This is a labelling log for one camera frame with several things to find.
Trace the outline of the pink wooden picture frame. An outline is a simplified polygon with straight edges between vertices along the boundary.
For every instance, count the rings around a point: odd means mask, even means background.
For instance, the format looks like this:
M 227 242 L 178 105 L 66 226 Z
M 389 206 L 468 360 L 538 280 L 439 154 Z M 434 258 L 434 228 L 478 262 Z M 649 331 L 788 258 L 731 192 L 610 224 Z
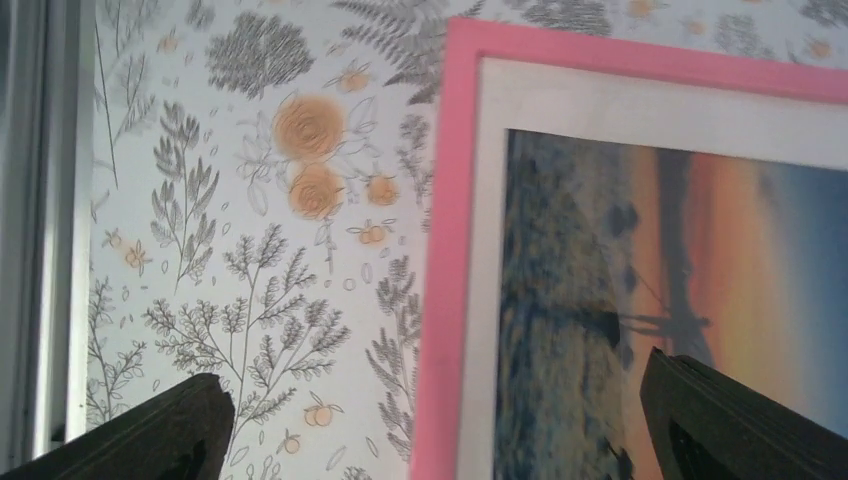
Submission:
M 827 109 L 847 102 L 843 70 L 452 19 L 446 35 L 438 117 L 416 433 L 410 463 L 413 479 L 452 479 L 458 467 L 478 69 L 486 57 L 792 99 Z

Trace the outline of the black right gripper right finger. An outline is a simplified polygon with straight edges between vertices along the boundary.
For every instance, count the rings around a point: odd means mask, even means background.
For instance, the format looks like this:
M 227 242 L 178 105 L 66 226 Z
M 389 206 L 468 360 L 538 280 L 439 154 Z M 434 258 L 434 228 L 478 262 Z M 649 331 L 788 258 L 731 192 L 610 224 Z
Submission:
M 666 479 L 844 479 L 847 440 L 687 355 L 653 348 L 640 387 Z

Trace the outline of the white photo mat border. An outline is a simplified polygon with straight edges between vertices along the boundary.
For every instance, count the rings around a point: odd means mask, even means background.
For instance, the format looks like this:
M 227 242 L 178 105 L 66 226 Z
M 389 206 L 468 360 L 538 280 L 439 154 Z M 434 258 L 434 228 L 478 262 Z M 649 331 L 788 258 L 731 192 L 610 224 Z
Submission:
M 456 479 L 491 477 L 507 136 L 512 130 L 840 170 L 847 108 L 487 59 L 478 92 Z

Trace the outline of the sunset landscape photo print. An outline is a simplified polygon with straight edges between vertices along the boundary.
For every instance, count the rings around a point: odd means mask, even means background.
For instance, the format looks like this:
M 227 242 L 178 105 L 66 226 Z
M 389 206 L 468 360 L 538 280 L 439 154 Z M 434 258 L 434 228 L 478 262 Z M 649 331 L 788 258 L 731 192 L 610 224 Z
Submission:
M 654 351 L 847 475 L 847 175 L 512 130 L 490 475 L 726 479 Z

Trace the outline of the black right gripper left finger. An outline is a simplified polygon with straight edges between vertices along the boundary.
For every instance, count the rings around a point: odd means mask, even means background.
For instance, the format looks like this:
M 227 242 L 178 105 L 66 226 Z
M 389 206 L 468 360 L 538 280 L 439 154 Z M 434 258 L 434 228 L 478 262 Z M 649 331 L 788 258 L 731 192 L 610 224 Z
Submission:
M 218 479 L 234 426 L 219 377 L 196 374 L 3 479 Z

